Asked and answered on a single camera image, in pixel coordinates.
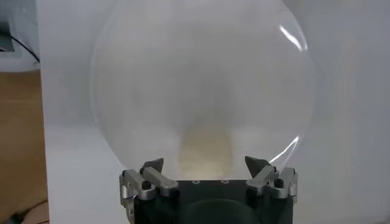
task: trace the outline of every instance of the beige object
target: beige object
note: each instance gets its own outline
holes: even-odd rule
[[[0,223],[45,199],[40,73],[0,73]]]
[[[222,126],[205,122],[183,137],[179,164],[185,178],[218,179],[227,175],[232,164],[232,139]]]

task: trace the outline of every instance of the black cable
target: black cable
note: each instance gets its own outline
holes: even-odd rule
[[[32,206],[31,208],[25,210],[24,212],[21,212],[21,213],[16,213],[14,215],[11,216],[10,220],[12,221],[12,223],[22,223],[24,221],[24,218],[26,218],[26,215],[31,212],[31,210],[33,210],[34,208],[44,204],[48,202],[48,200],[43,200],[41,202],[39,202],[38,204]]]
[[[38,222],[36,224],[44,224],[44,223],[48,223],[50,220],[46,220],[46,221],[43,221],[43,222]]]
[[[26,47],[26,45],[24,45],[22,42],[20,42],[18,39],[16,39],[14,36],[10,35],[11,39],[13,39],[14,41],[16,41],[20,46],[22,46],[23,48],[25,48],[26,51],[28,51],[35,59],[37,62],[41,63],[41,60],[37,57],[37,55],[32,52],[32,50],[30,50],[28,47]]]

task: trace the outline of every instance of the screw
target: screw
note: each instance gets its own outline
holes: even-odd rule
[[[142,182],[142,190],[149,190],[152,188],[152,183],[148,180]]]
[[[284,185],[285,185],[285,182],[282,179],[278,178],[278,179],[274,180],[274,186],[276,188],[283,188]]]

